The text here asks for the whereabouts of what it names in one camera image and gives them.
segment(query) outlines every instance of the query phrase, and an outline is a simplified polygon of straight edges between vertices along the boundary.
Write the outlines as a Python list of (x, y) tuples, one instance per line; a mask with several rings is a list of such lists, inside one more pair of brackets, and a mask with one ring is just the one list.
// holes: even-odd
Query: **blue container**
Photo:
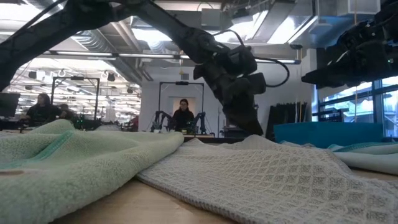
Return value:
[(382, 124), (306, 122), (274, 126), (276, 142), (288, 141), (296, 144), (310, 143), (326, 149), (331, 144), (349, 146), (363, 142), (381, 142)]

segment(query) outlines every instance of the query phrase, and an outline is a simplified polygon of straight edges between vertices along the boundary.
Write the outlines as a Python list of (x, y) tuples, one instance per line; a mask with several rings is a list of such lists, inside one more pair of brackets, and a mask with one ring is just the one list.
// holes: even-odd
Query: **towel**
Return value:
[(173, 153), (180, 133), (83, 132), (58, 120), (0, 138), (0, 223), (48, 223)]
[[(287, 141), (281, 144), (295, 147), (308, 147)], [(398, 142), (364, 142), (350, 146), (332, 144), (328, 150), (341, 159), (347, 166), (398, 175)]]
[(330, 151), (259, 136), (187, 142), (138, 177), (240, 223), (398, 223), (397, 182), (358, 177)]

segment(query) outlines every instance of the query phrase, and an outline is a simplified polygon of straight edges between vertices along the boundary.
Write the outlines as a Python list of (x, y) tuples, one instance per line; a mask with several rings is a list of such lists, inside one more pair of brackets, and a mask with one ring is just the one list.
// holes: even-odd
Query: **ceiling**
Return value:
[[(320, 0), (319, 10), (314, 5), (314, 0), (211, 0), (202, 3), (186, 0), (163, 0), (156, 1), (156, 3), (187, 25), (197, 26), (210, 33), (217, 32), (220, 27), (226, 26), (225, 24), (230, 24), (226, 28), (236, 31), (244, 39), (245, 45), (252, 46), (253, 53), (258, 57), (300, 59), (305, 56), (306, 48), (331, 45), (344, 30), (353, 25), (352, 12), (340, 13), (338, 11), (341, 2), (350, 1)], [(10, 3), (0, 3), (0, 42), (6, 40), (13, 32), (38, 14), (41, 9), (51, 4), (53, 0), (23, 0), (29, 4), (13, 4), (21, 2), (20, 0), (8, 0), (8, 2)], [(233, 14), (243, 7), (248, 8), (249, 13), (248, 16), (242, 17), (245, 20), (237, 22), (235, 25), (230, 23)], [(215, 18), (223, 18), (220, 23), (213, 24), (214, 21), (210, 21), (205, 26), (202, 25), (206, 17), (214, 15), (218, 15)], [(358, 13), (357, 16), (359, 19), (366, 19), (371, 17), (371, 13)], [(233, 34), (218, 35), (216, 39), (224, 42), (230, 48), (238, 46), (238, 40)], [(302, 44), (302, 53), (293, 50), (289, 44)], [(51, 50), (180, 53), (178, 46), (166, 35), (153, 29), (138, 17), (114, 22), (98, 30), (79, 32)], [(99, 78), (101, 80), (99, 109), (102, 106), (117, 105), (115, 108), (118, 109), (118, 116), (126, 117), (126, 114), (139, 113), (140, 105), (137, 102), (140, 100), (140, 90), (136, 87), (142, 82), (177, 81), (181, 79), (179, 74), (181, 71), (192, 76), (195, 66), (191, 60), (100, 59), (103, 58), (40, 56), (17, 71), (9, 91), (22, 92), (25, 94), (26, 102), (30, 102), (31, 105), (36, 93), (51, 91), (50, 86), (47, 85), (52, 83), (52, 77), (58, 76), (58, 73), (65, 73), (65, 77), (79, 75), (86, 78)], [(36, 71), (44, 79), (29, 78), (29, 71)], [(115, 74), (114, 82), (107, 81), (106, 77), (109, 73)], [(91, 99), (92, 94), (95, 93), (95, 89), (90, 87), (93, 84), (88, 80), (83, 82), (68, 80), (65, 83), (69, 87), (80, 85), (81, 87), (78, 87), (80, 90), (71, 91), (68, 86), (60, 85), (55, 90), (57, 94), (55, 102), (66, 101), (67, 94), (78, 95), (81, 100), (78, 100), (78, 103), (70, 103), (76, 104), (77, 111), (82, 111), (84, 107), (85, 111), (92, 114), (93, 100), (86, 98)], [(26, 85), (31, 85), (32, 90), (26, 90), (24, 87)], [(126, 93), (128, 86), (134, 87), (133, 94)]]

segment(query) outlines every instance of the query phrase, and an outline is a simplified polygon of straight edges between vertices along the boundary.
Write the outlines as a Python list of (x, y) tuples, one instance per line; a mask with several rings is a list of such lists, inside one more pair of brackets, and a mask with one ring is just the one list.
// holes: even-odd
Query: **desk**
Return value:
[(212, 135), (212, 134), (197, 134), (195, 136), (193, 134), (184, 134), (184, 137), (185, 138), (198, 138), (198, 139), (201, 139), (201, 138), (214, 138), (214, 135)]
[[(361, 177), (398, 180), (398, 176), (353, 170)], [(132, 179), (111, 195), (56, 220), (54, 223), (234, 223), (195, 208), (166, 193)]]

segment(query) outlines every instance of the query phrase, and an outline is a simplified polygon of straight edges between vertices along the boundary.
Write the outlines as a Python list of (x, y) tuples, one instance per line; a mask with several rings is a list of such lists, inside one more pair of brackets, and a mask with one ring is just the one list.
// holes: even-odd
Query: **computer monitor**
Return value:
[(0, 116), (14, 117), (20, 96), (19, 93), (0, 93)]

